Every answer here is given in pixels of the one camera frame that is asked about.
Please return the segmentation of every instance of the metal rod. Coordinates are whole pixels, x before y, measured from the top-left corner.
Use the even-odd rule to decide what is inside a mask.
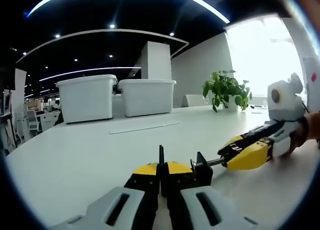
[[[211,160],[211,161],[208,161],[207,163],[209,164],[209,166],[215,166],[215,165],[219,165],[219,164],[222,164],[225,162],[225,158],[224,157],[221,157],[219,159],[215,159],[215,160]],[[201,166],[203,163],[196,163],[194,161],[192,161],[192,159],[190,160],[190,163],[191,163],[191,167],[193,170],[195,170],[196,166]]]
[[[219,165],[221,163],[224,163],[225,159],[224,157],[221,157],[219,159],[216,159],[216,160],[212,160],[212,161],[208,161],[207,163],[210,165],[210,166],[215,166],[215,165]]]

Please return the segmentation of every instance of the ceiling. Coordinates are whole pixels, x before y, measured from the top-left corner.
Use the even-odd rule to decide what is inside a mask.
[[[55,39],[55,35],[109,29],[130,29],[158,33],[189,42],[187,50],[223,32],[226,24],[209,10],[191,0],[52,0],[27,17],[41,0],[24,0],[12,10],[5,42],[0,48],[0,66],[9,65],[35,47]],[[231,23],[246,17],[278,12],[288,16],[277,0],[204,0]],[[27,71],[26,95],[38,97],[58,90],[55,83],[74,77],[115,74],[128,77],[131,69],[106,69],[81,72],[39,81],[43,78],[92,68],[132,67],[147,41],[170,45],[171,53],[184,43],[174,39],[128,32],[84,34],[54,41],[21,59],[16,68]]]

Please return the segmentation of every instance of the white pillar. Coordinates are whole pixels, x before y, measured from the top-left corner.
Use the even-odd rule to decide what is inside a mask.
[[[169,45],[147,42],[141,52],[141,78],[172,79]]]

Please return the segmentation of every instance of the white plastic container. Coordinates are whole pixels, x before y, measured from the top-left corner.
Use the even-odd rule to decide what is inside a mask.
[[[173,80],[122,80],[124,114],[127,117],[169,113],[173,107]]]
[[[60,105],[64,122],[110,119],[115,75],[88,76],[60,81]]]

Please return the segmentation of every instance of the desk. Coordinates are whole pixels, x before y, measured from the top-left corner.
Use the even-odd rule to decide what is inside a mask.
[[[77,214],[115,186],[123,186],[133,170],[159,159],[189,165],[201,151],[207,160],[232,137],[261,125],[268,112],[218,112],[211,106],[174,109],[171,114],[60,124],[18,147],[7,157],[13,179],[32,211],[48,227]],[[122,127],[165,121],[181,124],[109,134]],[[292,156],[250,171],[213,168],[211,185],[242,214],[271,227],[281,224],[303,197],[319,161],[315,141]],[[162,197],[154,229],[171,229]]]

